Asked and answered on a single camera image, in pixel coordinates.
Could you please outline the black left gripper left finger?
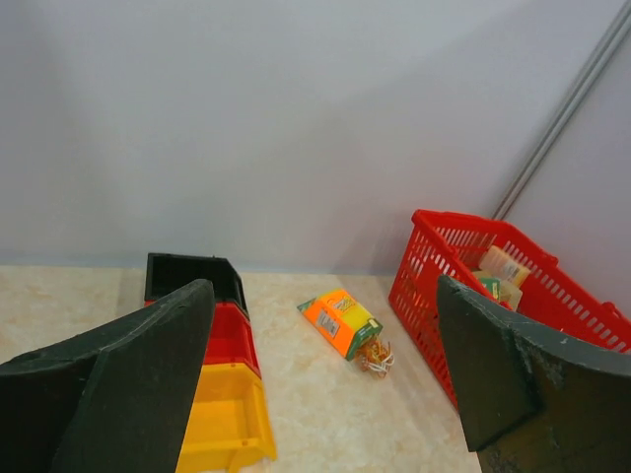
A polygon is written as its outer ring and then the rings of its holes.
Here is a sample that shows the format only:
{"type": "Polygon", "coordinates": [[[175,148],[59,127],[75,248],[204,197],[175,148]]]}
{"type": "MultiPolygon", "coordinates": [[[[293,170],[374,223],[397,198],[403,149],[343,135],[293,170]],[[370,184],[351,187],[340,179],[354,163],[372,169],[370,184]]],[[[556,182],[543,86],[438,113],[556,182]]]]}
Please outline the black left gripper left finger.
{"type": "Polygon", "coordinates": [[[198,279],[3,363],[2,471],[175,471],[214,308],[198,279]]]}

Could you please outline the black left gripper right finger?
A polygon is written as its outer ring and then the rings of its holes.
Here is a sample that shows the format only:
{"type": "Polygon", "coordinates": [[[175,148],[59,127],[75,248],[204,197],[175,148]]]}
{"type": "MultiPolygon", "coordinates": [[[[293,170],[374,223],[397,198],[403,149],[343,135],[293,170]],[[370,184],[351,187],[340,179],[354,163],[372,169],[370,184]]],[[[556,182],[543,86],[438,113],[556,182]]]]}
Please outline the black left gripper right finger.
{"type": "Polygon", "coordinates": [[[627,472],[630,358],[442,276],[437,307],[468,450],[484,472],[627,472]]]}

